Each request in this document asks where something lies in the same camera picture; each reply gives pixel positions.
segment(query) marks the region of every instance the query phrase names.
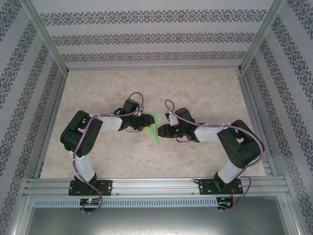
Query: enclosure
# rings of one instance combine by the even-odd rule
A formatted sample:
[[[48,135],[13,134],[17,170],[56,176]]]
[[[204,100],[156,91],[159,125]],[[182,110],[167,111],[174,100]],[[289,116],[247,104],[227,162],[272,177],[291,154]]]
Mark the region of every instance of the enclosure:
[[[313,234],[312,3],[1,1],[0,234]],[[77,111],[110,114],[133,92],[156,126],[166,99],[197,123],[247,124],[264,156],[240,205],[218,210],[230,194],[195,184],[229,161],[220,142],[145,129],[99,133],[90,157],[110,195],[79,210],[90,197],[69,195],[60,135]]]

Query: beige marble floor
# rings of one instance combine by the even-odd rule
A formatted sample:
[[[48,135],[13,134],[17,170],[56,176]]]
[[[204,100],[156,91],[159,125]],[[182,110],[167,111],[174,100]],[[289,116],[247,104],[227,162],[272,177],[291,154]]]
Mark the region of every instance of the beige marble floor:
[[[74,176],[60,135],[78,110],[108,114],[134,91],[144,94],[146,113],[166,113],[164,100],[169,98],[177,109],[186,107],[196,122],[242,119],[251,126],[234,69],[71,71],[41,178]],[[162,122],[167,122],[164,115]],[[213,176],[228,161],[220,143],[162,139],[158,146],[144,132],[102,132],[91,153],[99,178]],[[245,173],[265,175],[261,162]]]

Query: patterned wallpaper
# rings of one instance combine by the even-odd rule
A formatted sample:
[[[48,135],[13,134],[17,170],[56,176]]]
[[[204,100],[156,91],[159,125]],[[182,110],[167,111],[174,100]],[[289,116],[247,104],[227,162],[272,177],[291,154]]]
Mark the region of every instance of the patterned wallpaper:
[[[33,2],[74,69],[238,66],[273,0]]]
[[[0,3],[0,235],[33,177],[63,76],[18,0]]]
[[[305,234],[313,234],[313,6],[287,0],[246,76]]]

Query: floral pattern stripe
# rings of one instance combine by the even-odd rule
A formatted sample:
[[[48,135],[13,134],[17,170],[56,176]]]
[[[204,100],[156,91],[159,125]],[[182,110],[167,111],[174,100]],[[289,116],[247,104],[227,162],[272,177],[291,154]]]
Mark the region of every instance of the floral pattern stripe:
[[[298,47],[295,45],[295,42],[292,40],[290,33],[287,31],[286,26],[282,22],[280,17],[276,17],[273,24],[271,25],[277,40],[280,43],[290,66],[293,69],[294,74],[297,76],[302,90],[305,93],[305,96],[308,98],[308,102],[311,103],[313,108],[313,79],[312,72],[309,70],[307,63],[301,56]]]
[[[66,63],[160,60],[241,60],[245,51],[167,51],[63,54]]]
[[[287,0],[288,5],[298,17],[299,22],[313,40],[313,7],[308,0]]]
[[[45,25],[138,24],[186,22],[261,22],[265,9],[156,10],[41,13]]]
[[[12,53],[12,56],[10,57],[9,62],[6,64],[6,67],[0,77],[0,109],[2,109],[2,105],[6,101],[6,97],[11,90],[11,86],[21,69],[22,62],[25,60],[36,34],[37,30],[35,26],[31,21],[29,21],[14,49],[14,53]]]
[[[7,0],[0,11],[0,42],[3,41],[22,5],[19,0]]]
[[[57,46],[160,44],[160,43],[251,43],[254,33],[137,33],[53,36]]]
[[[6,167],[6,162],[11,155],[11,148],[16,141],[16,137],[21,128],[22,121],[24,120],[25,113],[28,109],[30,100],[37,85],[37,81],[43,70],[46,58],[48,57],[48,48],[43,44],[40,48],[38,56],[35,60],[34,66],[30,71],[29,77],[21,94],[21,97],[14,110],[14,115],[10,120],[7,132],[4,134],[2,145],[0,146],[0,176],[3,175],[3,171]]]

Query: metal bracket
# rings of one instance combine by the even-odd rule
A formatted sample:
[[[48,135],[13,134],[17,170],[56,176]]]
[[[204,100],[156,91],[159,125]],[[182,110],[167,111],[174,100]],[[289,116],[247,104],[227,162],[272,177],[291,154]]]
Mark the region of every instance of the metal bracket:
[[[218,197],[216,198],[216,200],[217,200],[217,204],[219,205],[218,206],[219,210],[220,209],[226,210],[226,209],[232,208],[234,205],[233,197],[228,197],[228,198]]]
[[[102,196],[111,196],[112,192],[112,180],[97,180],[95,187],[101,192]],[[92,191],[91,194],[87,194],[86,191],[78,188],[77,182],[72,180],[68,189],[69,196],[97,196],[98,193],[96,191]]]
[[[286,197],[281,201],[281,212],[288,231],[291,234],[304,234],[292,202],[289,188],[284,176],[251,176],[252,186],[246,197]],[[199,185],[195,178],[127,178],[100,179],[113,181],[112,194],[106,197],[102,208],[165,208],[165,207],[226,207],[229,192],[225,195],[200,195]],[[35,208],[78,208],[80,199],[90,198],[88,195],[73,197],[68,195],[68,186],[72,179],[27,179],[22,194],[22,203],[14,217],[12,217],[13,232],[8,234],[26,234],[27,223],[30,220],[30,209]],[[242,189],[245,191],[249,180],[241,179]],[[234,200],[241,195],[233,195]]]
[[[233,194],[244,193],[240,179],[233,180],[222,191],[214,186],[214,179],[195,179],[194,182],[199,185],[200,195],[225,195],[231,194],[231,190],[233,190]]]

